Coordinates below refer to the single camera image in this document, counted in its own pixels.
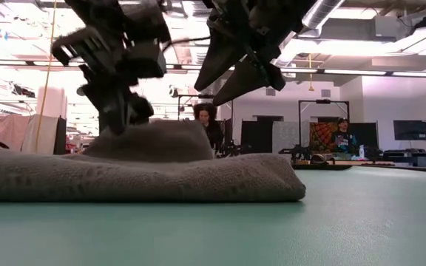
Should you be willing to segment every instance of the pink curtain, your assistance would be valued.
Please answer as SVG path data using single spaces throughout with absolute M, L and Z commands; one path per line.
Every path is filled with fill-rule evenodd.
M 0 141 L 12 150 L 21 151 L 29 119 L 29 116 L 0 115 Z

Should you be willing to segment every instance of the person in blue shirt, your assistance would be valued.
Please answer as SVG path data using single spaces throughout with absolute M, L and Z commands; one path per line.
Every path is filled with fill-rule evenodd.
M 338 120 L 338 130 L 331 137 L 334 142 L 334 150 L 337 152 L 350 153 L 357 144 L 356 137 L 348 132 L 348 126 L 348 119 L 340 118 Z

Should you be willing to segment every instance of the woman with dark hair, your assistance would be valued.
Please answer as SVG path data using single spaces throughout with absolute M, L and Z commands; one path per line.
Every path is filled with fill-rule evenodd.
M 216 121 L 216 106 L 213 103 L 199 103 L 193 106 L 193 112 L 195 120 L 200 121 L 205 127 L 210 145 L 215 151 L 218 151 L 224 136 L 220 124 Z

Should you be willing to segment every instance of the ceiling pipe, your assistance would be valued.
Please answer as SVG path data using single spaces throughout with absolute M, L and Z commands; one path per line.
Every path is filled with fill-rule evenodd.
M 302 19 L 303 30 L 299 34 L 306 33 L 310 30 L 320 31 L 321 27 L 330 18 L 333 11 L 338 9 L 345 0 L 318 0 L 313 7 L 305 14 Z M 277 67 L 287 67 L 292 63 L 295 56 L 300 51 L 295 50 L 291 41 L 293 38 L 287 38 L 283 43 L 283 54 L 273 63 Z

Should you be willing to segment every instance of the ceiling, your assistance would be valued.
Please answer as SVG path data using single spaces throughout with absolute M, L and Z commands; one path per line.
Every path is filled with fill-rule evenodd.
M 137 4 L 137 0 L 120 1 L 122 6 Z M 169 25 L 173 39 L 197 38 L 209 35 L 206 26 L 207 12 L 202 11 L 201 1 L 172 0 L 172 9 L 164 16 Z M 195 16 L 189 16 L 189 8 L 197 8 Z M 426 10 L 426 1 L 346 1 L 338 10 L 331 14 L 331 18 L 371 19 L 376 14 L 385 12 L 385 16 L 406 15 Z M 55 26 L 52 19 L 55 13 Z M 55 37 L 67 35 L 84 27 L 83 22 L 68 8 L 64 2 L 53 0 L 0 0 L 0 60 L 21 61 L 48 61 L 50 54 L 50 36 L 52 29 Z M 207 42 L 194 44 L 179 44 L 166 51 L 168 64 L 201 64 L 207 50 Z M 382 57 L 381 64 L 377 62 L 378 56 L 364 55 L 331 55 L 323 52 L 297 54 L 290 64 L 299 67 L 346 68 L 360 69 L 373 68 L 385 65 L 386 61 L 395 61 L 395 58 Z M 415 70 L 423 70 L 426 66 L 426 57 L 405 56 L 400 59 L 405 63 L 402 66 L 419 66 Z M 9 97 L 8 83 L 17 83 L 38 93 L 38 89 L 45 84 L 47 67 L 45 66 L 0 66 L 0 99 Z M 335 81 L 339 77 L 317 76 L 316 81 Z M 50 86 L 65 88 L 69 101 L 69 122 L 77 127 L 90 128 L 94 131 L 96 122 L 83 117 L 95 117 L 96 111 L 85 97 L 78 96 L 76 88 L 85 82 L 83 75 L 76 69 L 53 67 L 49 76 Z M 169 74 L 162 81 L 142 81 L 136 88 L 138 92 L 147 96 L 153 103 L 160 107 L 156 109 L 158 115 L 176 118 L 177 100 L 169 96 L 169 85 L 181 90 L 181 93 L 191 94 L 195 90 L 192 84 L 195 74 L 176 75 Z

